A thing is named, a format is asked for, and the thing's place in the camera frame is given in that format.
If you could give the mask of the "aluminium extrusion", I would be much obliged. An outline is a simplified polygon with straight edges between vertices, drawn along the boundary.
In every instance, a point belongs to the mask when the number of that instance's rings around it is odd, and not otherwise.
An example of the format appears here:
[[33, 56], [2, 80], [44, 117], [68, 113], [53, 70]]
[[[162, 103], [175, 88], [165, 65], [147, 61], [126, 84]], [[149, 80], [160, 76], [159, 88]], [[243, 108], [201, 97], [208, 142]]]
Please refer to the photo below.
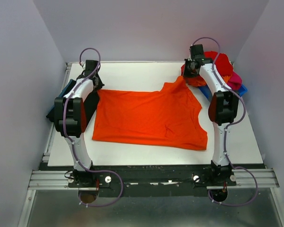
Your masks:
[[33, 171], [29, 180], [29, 190], [67, 190], [65, 171]]
[[279, 188], [279, 182], [273, 169], [249, 169], [252, 173], [248, 173], [245, 170], [237, 169], [232, 171], [232, 176], [224, 180], [212, 180], [202, 179], [203, 184], [206, 184], [206, 188], [218, 190], [224, 187], [226, 182], [227, 189], [253, 189], [257, 187], [261, 188]]

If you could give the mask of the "magenta t shirt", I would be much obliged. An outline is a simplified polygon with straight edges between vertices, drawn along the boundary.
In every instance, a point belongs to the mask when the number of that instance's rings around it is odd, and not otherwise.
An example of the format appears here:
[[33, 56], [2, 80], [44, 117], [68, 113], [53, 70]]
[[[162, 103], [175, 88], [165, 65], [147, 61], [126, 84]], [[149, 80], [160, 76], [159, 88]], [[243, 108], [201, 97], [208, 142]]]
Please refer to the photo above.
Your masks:
[[242, 79], [236, 72], [233, 72], [232, 76], [227, 82], [227, 85], [233, 90], [239, 90], [242, 85]]

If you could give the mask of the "black t shirt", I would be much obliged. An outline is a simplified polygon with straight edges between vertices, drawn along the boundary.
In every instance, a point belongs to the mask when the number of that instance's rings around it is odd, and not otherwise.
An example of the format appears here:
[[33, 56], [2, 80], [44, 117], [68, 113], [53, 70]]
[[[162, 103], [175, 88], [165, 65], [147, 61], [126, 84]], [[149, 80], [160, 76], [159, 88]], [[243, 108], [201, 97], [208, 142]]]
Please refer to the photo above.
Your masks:
[[[53, 122], [58, 132], [64, 135], [63, 113], [66, 98], [57, 97], [54, 100], [54, 118]], [[99, 95], [97, 92], [88, 94], [87, 98], [71, 98], [67, 103], [65, 126], [68, 136], [79, 137], [85, 132], [91, 117], [97, 109]]]

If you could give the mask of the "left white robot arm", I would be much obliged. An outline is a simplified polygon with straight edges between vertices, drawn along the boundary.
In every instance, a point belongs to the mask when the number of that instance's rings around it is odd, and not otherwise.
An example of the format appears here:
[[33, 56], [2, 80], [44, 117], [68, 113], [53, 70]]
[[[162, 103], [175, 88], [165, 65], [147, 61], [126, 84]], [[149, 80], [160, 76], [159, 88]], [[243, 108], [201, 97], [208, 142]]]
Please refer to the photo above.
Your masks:
[[74, 162], [74, 174], [80, 175], [79, 181], [86, 187], [92, 186], [96, 179], [91, 172], [93, 162], [87, 152], [84, 132], [98, 107], [98, 91], [104, 86], [99, 70], [99, 61], [87, 60], [82, 73], [71, 79], [55, 98], [53, 107], [55, 129], [66, 140]]

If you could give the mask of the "blue plastic bin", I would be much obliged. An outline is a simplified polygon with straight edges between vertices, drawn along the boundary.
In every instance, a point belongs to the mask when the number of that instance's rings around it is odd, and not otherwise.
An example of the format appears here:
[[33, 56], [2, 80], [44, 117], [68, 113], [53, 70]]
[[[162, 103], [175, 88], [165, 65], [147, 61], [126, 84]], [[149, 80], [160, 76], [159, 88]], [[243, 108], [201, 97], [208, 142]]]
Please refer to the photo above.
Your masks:
[[[207, 100], [210, 102], [213, 95], [212, 95], [209, 87], [207, 85], [205, 85], [205, 86], [201, 86], [201, 87], [198, 87], [198, 88], [203, 93], [203, 95], [207, 98]], [[237, 92], [238, 92], [239, 96], [243, 96], [247, 91], [248, 91], [248, 89], [244, 85], [241, 85], [241, 87], [238, 89]]]

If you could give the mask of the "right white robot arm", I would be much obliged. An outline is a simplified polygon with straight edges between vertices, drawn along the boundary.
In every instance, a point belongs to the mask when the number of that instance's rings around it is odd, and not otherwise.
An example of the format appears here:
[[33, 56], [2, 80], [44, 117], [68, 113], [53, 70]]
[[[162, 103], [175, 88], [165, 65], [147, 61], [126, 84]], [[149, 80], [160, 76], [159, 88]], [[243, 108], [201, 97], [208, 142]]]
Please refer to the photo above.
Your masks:
[[208, 179], [211, 184], [220, 185], [231, 175], [231, 165], [224, 151], [226, 126], [233, 123], [237, 116], [239, 99], [219, 74], [214, 60], [205, 56], [201, 44], [190, 46], [190, 55], [185, 59], [183, 76], [186, 79], [200, 76], [212, 94], [208, 116], [214, 128], [214, 151]]

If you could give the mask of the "red t shirt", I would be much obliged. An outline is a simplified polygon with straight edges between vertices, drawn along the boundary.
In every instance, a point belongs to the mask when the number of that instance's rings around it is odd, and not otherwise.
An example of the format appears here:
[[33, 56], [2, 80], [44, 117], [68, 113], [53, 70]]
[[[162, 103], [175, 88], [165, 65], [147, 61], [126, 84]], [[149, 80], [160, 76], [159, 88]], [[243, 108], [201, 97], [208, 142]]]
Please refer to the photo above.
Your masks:
[[[217, 52], [216, 51], [206, 51], [204, 52], [204, 55], [206, 58], [212, 58], [212, 60], [215, 59]], [[181, 66], [181, 75], [184, 74], [184, 64]], [[224, 81], [227, 83], [229, 79], [233, 75], [233, 66], [229, 61], [229, 58], [226, 54], [220, 53], [218, 56], [218, 59], [215, 62], [215, 66], [217, 67], [217, 70], [221, 77], [224, 79]], [[199, 80], [199, 83], [205, 83], [204, 79], [201, 77], [197, 77], [194, 80]]]

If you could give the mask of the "aluminium extrusion right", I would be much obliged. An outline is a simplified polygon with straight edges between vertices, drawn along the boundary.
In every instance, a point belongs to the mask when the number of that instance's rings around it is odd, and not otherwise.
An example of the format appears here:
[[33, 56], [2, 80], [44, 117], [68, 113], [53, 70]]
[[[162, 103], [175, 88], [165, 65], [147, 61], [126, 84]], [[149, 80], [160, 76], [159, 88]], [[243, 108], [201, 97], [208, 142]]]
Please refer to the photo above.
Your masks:
[[249, 169], [252, 173], [248, 173], [245, 170], [237, 169], [232, 171], [232, 176], [224, 180], [212, 180], [202, 179], [203, 184], [206, 184], [206, 188], [218, 190], [224, 187], [226, 182], [227, 189], [253, 189], [257, 187], [261, 188], [279, 188], [279, 182], [273, 169]]

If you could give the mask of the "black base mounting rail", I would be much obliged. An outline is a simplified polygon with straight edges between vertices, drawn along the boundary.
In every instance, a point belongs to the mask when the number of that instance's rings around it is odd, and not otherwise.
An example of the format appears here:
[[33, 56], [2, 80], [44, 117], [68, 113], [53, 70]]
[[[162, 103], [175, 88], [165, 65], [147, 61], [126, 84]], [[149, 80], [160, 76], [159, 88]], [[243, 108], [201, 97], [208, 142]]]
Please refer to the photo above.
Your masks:
[[[233, 170], [267, 169], [264, 164], [239, 164]], [[211, 179], [211, 165], [94, 166], [91, 172], [75, 175], [71, 167], [41, 165], [38, 171], [65, 171], [68, 190], [94, 197], [206, 197], [211, 191], [217, 200], [224, 200], [228, 190], [207, 189], [202, 179]]]

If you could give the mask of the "aluminium extrusion left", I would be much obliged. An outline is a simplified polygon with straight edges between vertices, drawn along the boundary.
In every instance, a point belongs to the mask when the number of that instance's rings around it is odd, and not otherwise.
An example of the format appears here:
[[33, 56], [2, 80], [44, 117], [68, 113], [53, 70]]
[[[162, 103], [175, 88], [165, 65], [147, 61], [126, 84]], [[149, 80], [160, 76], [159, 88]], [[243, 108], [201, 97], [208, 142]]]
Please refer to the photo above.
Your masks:
[[29, 180], [29, 190], [67, 190], [65, 171], [33, 171]]

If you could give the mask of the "blue folded t shirt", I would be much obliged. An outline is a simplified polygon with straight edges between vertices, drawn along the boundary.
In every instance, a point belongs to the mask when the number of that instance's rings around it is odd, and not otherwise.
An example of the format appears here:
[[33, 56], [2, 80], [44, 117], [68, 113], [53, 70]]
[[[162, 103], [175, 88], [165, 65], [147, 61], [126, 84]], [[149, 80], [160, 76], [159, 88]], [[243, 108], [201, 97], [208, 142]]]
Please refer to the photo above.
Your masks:
[[[76, 81], [71, 79], [68, 82], [68, 84], [65, 86], [65, 88], [63, 88], [63, 90], [58, 95], [58, 97], [63, 97], [64, 95], [69, 93], [72, 90], [72, 88], [75, 86], [75, 84], [76, 84]], [[49, 119], [50, 122], [53, 122], [53, 118], [54, 118], [54, 105], [49, 110], [48, 114], [46, 115], [46, 118]]]

